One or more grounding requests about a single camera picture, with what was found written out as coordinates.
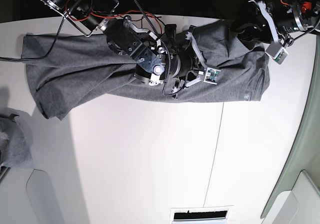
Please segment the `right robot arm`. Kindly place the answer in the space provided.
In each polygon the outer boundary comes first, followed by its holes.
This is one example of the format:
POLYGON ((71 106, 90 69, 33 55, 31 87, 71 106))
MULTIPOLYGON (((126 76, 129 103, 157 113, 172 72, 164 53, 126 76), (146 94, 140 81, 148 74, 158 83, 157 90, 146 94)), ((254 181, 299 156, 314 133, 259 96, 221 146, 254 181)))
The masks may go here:
POLYGON ((97 14, 93 0, 41 0, 72 25, 90 34, 25 35, 30 93, 39 108, 73 108, 103 94, 167 103, 214 102, 213 69, 198 29, 177 33, 176 25, 159 33, 139 28, 129 14, 97 14))

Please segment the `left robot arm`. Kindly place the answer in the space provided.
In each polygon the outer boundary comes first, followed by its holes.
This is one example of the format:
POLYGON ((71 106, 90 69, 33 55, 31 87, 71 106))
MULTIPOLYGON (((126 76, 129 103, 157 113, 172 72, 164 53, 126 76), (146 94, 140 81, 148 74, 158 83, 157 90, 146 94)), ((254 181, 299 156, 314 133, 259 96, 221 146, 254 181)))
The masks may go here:
POLYGON ((244 42, 271 44, 280 41, 284 47, 320 30, 320 0, 279 0, 279 4, 249 0, 230 30, 244 42))

